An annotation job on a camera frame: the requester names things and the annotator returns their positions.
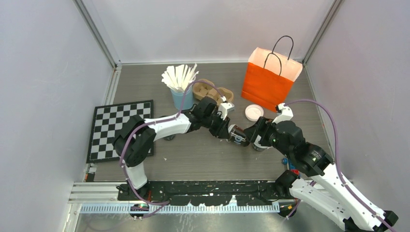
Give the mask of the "black paper coffee cup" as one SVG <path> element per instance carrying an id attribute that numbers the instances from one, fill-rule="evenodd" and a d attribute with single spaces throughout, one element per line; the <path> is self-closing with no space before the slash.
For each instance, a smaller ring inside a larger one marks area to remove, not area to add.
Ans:
<path id="1" fill-rule="evenodd" d="M 265 150 L 267 150 L 269 147 L 266 146 L 259 146 L 257 144 L 252 144 L 252 147 L 254 150 L 258 151 L 258 152 L 263 152 Z"/>

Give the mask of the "orange paper bag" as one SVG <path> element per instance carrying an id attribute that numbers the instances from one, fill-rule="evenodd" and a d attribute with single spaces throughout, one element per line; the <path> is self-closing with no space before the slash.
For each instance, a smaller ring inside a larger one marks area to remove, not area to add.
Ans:
<path id="1" fill-rule="evenodd" d="M 288 55 L 275 52 L 279 41 L 291 40 Z M 270 111 L 284 103 L 294 82 L 302 72 L 302 63 L 290 58 L 294 40 L 289 35 L 281 36 L 271 50 L 255 48 L 251 53 L 241 90 L 241 97 Z"/>

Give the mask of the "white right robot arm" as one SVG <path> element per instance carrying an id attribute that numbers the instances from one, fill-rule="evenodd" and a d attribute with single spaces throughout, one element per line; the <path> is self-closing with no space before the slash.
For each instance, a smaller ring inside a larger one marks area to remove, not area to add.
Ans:
<path id="1" fill-rule="evenodd" d="M 307 142 L 294 122 L 275 123 L 261 117 L 244 133 L 251 142 L 278 150 L 299 172 L 331 194 L 328 197 L 295 173 L 285 171 L 276 179 L 278 196 L 305 201 L 346 232 L 384 232 L 392 230 L 398 221 L 396 213 L 377 207 L 339 174 L 332 157 L 321 147 Z"/>

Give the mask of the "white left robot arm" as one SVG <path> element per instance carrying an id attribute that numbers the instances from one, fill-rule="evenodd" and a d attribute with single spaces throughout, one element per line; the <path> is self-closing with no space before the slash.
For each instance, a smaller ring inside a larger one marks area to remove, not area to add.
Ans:
<path id="1" fill-rule="evenodd" d="M 177 134 L 190 133 L 206 128 L 216 138 L 229 138 L 228 113 L 234 110 L 234 104 L 228 101 L 217 105 L 210 97 L 204 97 L 191 109 L 183 110 L 171 116 L 143 119 L 131 116 L 122 129 L 115 133 L 112 145 L 120 156 L 120 166 L 125 172 L 130 187 L 130 194 L 137 200 L 143 200 L 148 194 L 147 176 L 144 160 L 154 142 Z"/>

